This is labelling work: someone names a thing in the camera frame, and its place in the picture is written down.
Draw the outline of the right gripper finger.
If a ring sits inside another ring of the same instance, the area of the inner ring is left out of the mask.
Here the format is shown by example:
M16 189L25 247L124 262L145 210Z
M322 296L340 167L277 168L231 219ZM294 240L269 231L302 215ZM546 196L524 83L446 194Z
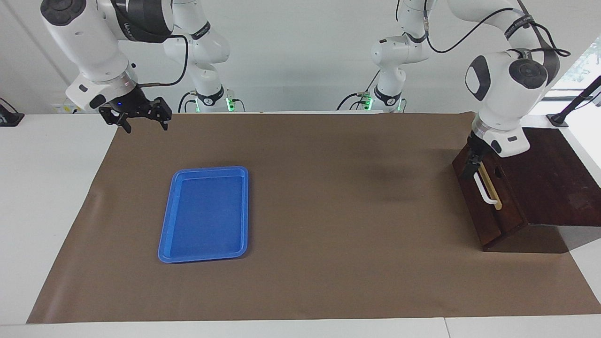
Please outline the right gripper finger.
M172 110L163 97L158 97L149 102L149 119L157 121L164 131L172 119Z
M106 124L116 125L123 128L126 133L131 133L131 125L127 121L129 117L127 113L119 113L114 111L112 107L99 107L99 114Z

